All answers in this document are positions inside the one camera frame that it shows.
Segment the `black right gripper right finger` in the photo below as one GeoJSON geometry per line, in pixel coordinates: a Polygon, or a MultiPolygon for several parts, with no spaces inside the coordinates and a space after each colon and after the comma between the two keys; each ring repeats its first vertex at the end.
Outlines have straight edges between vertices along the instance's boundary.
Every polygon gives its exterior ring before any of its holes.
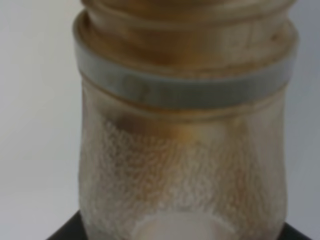
{"type": "Polygon", "coordinates": [[[286,223],[281,231],[281,240],[311,240],[311,238],[286,223]]]}

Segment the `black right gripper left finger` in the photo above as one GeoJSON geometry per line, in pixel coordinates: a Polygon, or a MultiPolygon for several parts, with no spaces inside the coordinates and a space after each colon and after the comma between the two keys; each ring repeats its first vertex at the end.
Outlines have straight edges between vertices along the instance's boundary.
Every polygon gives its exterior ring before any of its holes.
{"type": "Polygon", "coordinates": [[[60,229],[47,240],[87,240],[80,212],[77,211],[60,229]]]}

